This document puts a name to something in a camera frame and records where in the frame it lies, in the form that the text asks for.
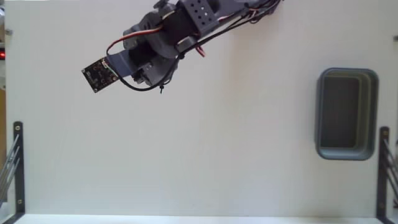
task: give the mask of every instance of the metal bracket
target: metal bracket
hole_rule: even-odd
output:
[[[15,200],[16,200],[16,214],[3,224],[13,224],[22,216],[25,215],[25,175],[24,175],[24,127],[22,122],[17,121],[14,123],[14,139],[16,139],[15,148],[19,152],[15,155],[19,161],[15,170]]]
[[[394,224],[387,218],[387,181],[389,181],[389,174],[386,169],[386,161],[388,157],[386,151],[389,150],[385,142],[389,142],[390,129],[382,127],[380,129],[379,137],[379,171],[377,175],[377,204],[376,217],[384,224]]]

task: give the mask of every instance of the black cable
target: black cable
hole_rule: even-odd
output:
[[[164,77],[163,77],[159,82],[157,82],[155,85],[152,85],[152,86],[150,86],[150,87],[148,87],[148,88],[137,88],[137,87],[132,86],[130,83],[128,83],[120,74],[118,74],[117,72],[115,72],[115,73],[116,73],[116,75],[118,76],[118,78],[120,79],[120,81],[121,81],[124,85],[126,85],[128,88],[130,88],[130,89],[132,89],[132,90],[143,92],[143,91],[150,91],[150,90],[153,90],[154,88],[157,88],[157,87],[160,87],[161,90],[163,90],[164,86],[167,85],[167,84],[169,84],[169,83],[171,82],[171,79],[172,79],[172,77],[173,77],[174,71],[175,71],[175,69],[177,68],[177,65],[178,65],[179,61],[185,57],[185,54],[186,54],[186,53],[188,53],[189,51],[191,51],[191,50],[193,50],[193,49],[195,49],[195,48],[197,48],[197,47],[200,47],[200,46],[206,44],[207,42],[209,42],[209,41],[213,40],[214,38],[217,38],[217,37],[219,37],[219,36],[221,36],[221,35],[227,33],[228,31],[231,31],[231,30],[233,30],[233,29],[236,29],[236,28],[238,28],[238,27],[240,27],[240,26],[243,26],[243,25],[245,25],[245,24],[247,24],[247,23],[249,23],[249,22],[252,23],[252,24],[255,24],[255,23],[259,22],[263,17],[269,15],[270,12],[271,12],[271,13],[274,12],[274,10],[275,10],[276,7],[279,5],[279,3],[281,2],[281,0],[275,0],[275,2],[273,2],[273,4],[272,4],[271,6],[266,6],[266,4],[269,4],[270,2],[271,2],[271,0],[270,0],[270,1],[267,1],[266,3],[264,3],[263,5],[261,5],[261,6],[258,8],[258,9],[268,8],[267,10],[265,10],[264,12],[262,12],[260,15],[254,16],[253,18],[250,18],[250,19],[248,19],[248,20],[246,20],[246,21],[244,21],[244,22],[241,22],[243,19],[245,19],[245,18],[247,18],[248,16],[250,16],[250,12],[248,12],[246,15],[242,16],[240,19],[238,19],[237,21],[233,22],[231,25],[229,25],[229,26],[228,26],[227,28],[225,28],[224,30],[222,30],[222,31],[220,31],[220,32],[218,32],[218,33],[216,33],[216,34],[213,34],[213,35],[210,36],[210,37],[207,37],[207,38],[205,38],[205,39],[203,39],[203,40],[197,42],[197,43],[194,44],[193,46],[191,46],[191,47],[189,47],[188,49],[186,49],[186,50],[184,50],[183,52],[181,52],[181,53],[178,55],[178,57],[177,57],[176,59],[174,59],[174,62],[173,62],[173,64],[172,64],[172,66],[171,66],[170,69],[167,71],[167,73],[164,75]]]
[[[262,19],[263,17],[265,17],[266,15],[268,15],[268,13],[269,13],[271,10],[275,9],[275,7],[276,7],[280,2],[281,2],[281,0],[276,0],[275,3],[274,3],[269,9],[265,10],[265,11],[260,15],[260,18],[259,18],[259,19]],[[236,29],[236,28],[238,28],[238,27],[240,27],[240,26],[242,26],[242,25],[245,25],[245,24],[251,22],[253,19],[256,19],[256,20],[257,20],[257,18],[255,17],[255,18],[252,18],[252,19],[248,19],[248,20],[246,20],[246,21],[244,21],[244,22],[241,22],[240,24],[237,24],[237,22],[240,22],[240,21],[243,20],[243,19],[244,19],[244,17],[242,17],[242,18],[240,18],[239,20],[237,20],[236,22],[234,22],[235,25],[229,26],[229,27],[227,27],[226,29],[224,29],[224,30],[222,30],[222,31],[220,31],[220,32],[218,32],[218,33],[216,33],[216,34],[213,34],[212,36],[207,37],[207,38],[205,38],[205,39],[203,39],[203,40],[197,42],[197,43],[194,44],[193,46],[189,47],[187,50],[184,50],[184,51],[182,52],[182,54],[185,55],[185,54],[188,53],[189,51],[191,51],[191,50],[193,50],[193,49],[195,49],[195,48],[197,48],[197,47],[199,47],[199,46],[202,46],[202,45],[206,44],[207,42],[213,40],[214,38],[219,37],[220,35],[223,35],[223,34],[225,34],[225,33],[228,32],[228,31],[231,31],[231,30],[233,30],[233,29]]]
[[[118,76],[118,78],[120,79],[120,81],[127,86],[128,88],[135,90],[135,91],[140,91],[140,92],[145,92],[145,91],[151,91],[154,88],[157,88],[159,86],[164,86],[164,83],[166,82],[167,77],[170,76],[170,79],[172,77],[172,74],[174,73],[175,68],[177,67],[178,63],[180,61],[180,58],[176,58],[174,59],[174,62],[172,64],[172,66],[170,67],[170,69],[167,71],[167,73],[163,76],[163,78],[157,82],[155,85],[152,85],[148,88],[137,88],[132,86],[130,83],[128,83],[118,72],[115,72],[115,74]]]

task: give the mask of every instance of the white backdrop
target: white backdrop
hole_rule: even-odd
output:
[[[188,55],[163,95],[94,94],[80,70],[154,3],[7,2],[8,143],[23,121],[27,213],[375,216],[377,153],[316,153],[316,83],[373,69],[378,126],[396,136],[398,1],[285,1],[206,59]]]

